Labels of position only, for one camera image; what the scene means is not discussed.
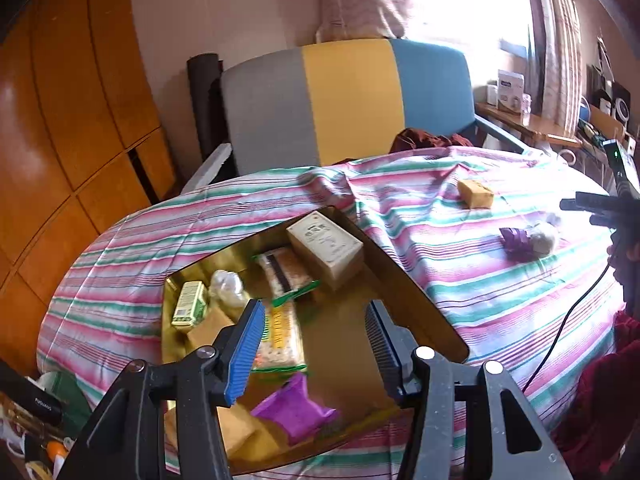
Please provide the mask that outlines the person right hand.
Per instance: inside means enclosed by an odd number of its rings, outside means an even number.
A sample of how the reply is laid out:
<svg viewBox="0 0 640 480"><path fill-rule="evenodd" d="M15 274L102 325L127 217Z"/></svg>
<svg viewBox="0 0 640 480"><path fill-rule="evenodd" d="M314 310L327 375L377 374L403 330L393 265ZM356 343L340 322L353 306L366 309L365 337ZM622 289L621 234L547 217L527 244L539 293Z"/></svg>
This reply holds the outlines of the person right hand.
<svg viewBox="0 0 640 480"><path fill-rule="evenodd" d="M626 313L639 319L639 244L623 248L620 244L608 248L608 263L614 278L623 286Z"/></svg>

